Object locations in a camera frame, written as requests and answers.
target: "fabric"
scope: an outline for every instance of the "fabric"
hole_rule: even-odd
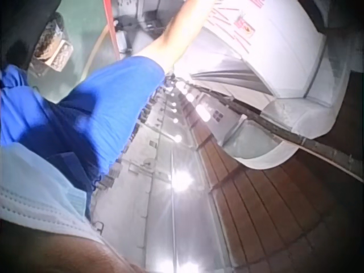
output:
[[[88,194],[122,152],[140,111],[164,80],[142,56],[94,72],[58,104],[29,87],[13,65],[1,72],[1,145],[19,142]]]
[[[0,147],[0,218],[103,243],[84,216],[86,193],[19,143]]]

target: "skin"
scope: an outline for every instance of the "skin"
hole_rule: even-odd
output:
[[[165,32],[137,55],[154,60],[167,73],[198,35],[215,1],[187,0]],[[0,224],[0,272],[145,272],[95,241]]]

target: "white face mask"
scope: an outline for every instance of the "white face mask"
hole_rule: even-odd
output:
[[[19,143],[0,147],[0,219],[102,242],[84,217],[86,193]]]

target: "person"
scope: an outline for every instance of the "person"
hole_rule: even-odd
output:
[[[17,67],[1,72],[0,272],[143,272],[94,231],[90,195],[214,3],[186,0],[159,38],[58,104]]]

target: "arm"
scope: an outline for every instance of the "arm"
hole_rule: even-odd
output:
[[[186,0],[164,33],[137,53],[157,62],[167,73],[200,33],[216,0]]]

